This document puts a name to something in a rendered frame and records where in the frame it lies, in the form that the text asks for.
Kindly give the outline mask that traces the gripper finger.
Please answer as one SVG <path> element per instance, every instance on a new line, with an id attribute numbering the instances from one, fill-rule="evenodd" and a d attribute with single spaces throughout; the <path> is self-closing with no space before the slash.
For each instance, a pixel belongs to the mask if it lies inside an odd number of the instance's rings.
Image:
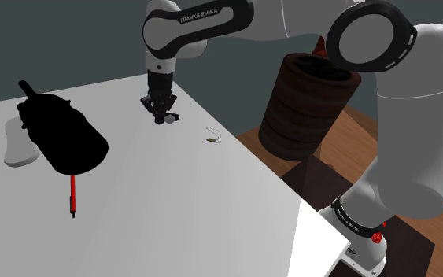
<path id="1" fill-rule="evenodd" d="M 162 100 L 162 113 L 166 116 L 177 99 L 176 95 L 169 95 Z"/>
<path id="2" fill-rule="evenodd" d="M 164 123 L 164 111 L 157 107 L 149 95 L 141 98 L 141 103 L 146 110 L 153 115 L 156 124 Z"/>

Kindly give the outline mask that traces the black bottle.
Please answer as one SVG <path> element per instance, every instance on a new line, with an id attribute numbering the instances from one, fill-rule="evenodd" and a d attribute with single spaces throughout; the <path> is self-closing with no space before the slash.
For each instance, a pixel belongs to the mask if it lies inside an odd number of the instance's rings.
<path id="1" fill-rule="evenodd" d="M 107 140 L 69 100 L 38 94 L 25 80 L 18 85 L 27 96 L 17 105 L 21 128 L 56 172 L 80 175 L 103 162 Z"/>

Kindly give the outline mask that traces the red pen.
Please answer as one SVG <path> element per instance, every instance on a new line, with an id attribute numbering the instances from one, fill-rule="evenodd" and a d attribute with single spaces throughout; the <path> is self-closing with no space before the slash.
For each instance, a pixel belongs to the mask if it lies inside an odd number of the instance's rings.
<path id="1" fill-rule="evenodd" d="M 70 213 L 72 214 L 72 217 L 76 217 L 76 180 L 75 176 L 70 176 Z"/>

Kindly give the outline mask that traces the dark brown round basket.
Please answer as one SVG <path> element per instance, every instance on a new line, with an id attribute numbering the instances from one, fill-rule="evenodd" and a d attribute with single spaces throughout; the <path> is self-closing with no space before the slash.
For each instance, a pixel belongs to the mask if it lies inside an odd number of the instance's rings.
<path id="1" fill-rule="evenodd" d="M 260 124 L 258 138 L 286 161 L 313 155 L 361 83 L 357 72 L 325 57 L 286 55 Z"/>

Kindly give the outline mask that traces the white curved object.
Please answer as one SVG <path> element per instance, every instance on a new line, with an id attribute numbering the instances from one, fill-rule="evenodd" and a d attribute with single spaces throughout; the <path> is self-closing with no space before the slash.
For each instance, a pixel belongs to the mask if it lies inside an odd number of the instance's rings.
<path id="1" fill-rule="evenodd" d="M 14 117 L 5 123 L 6 152 L 4 163 L 12 168 L 28 165 L 39 158 L 36 145 L 30 140 L 28 130 L 22 128 L 20 117 Z"/>

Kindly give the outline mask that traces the red object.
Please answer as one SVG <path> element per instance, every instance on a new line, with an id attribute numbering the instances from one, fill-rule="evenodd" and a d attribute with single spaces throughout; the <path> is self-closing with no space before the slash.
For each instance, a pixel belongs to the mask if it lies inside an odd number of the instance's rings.
<path id="1" fill-rule="evenodd" d="M 316 55 L 319 57 L 327 57 L 327 52 L 325 48 L 325 40 L 322 36 L 319 37 L 314 50 L 312 51 L 312 55 Z"/>

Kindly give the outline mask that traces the dark robot stand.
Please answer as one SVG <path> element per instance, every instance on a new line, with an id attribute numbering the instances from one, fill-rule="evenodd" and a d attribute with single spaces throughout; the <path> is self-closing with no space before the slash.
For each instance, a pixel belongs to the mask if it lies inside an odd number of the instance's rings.
<path id="1" fill-rule="evenodd" d="M 282 180 L 315 210 L 328 206 L 352 184 L 320 159 L 311 156 L 282 176 Z M 434 243 L 398 217 L 387 221 L 383 238 L 388 243 L 385 264 L 374 273 L 360 275 L 344 259 L 329 277 L 426 277 Z"/>

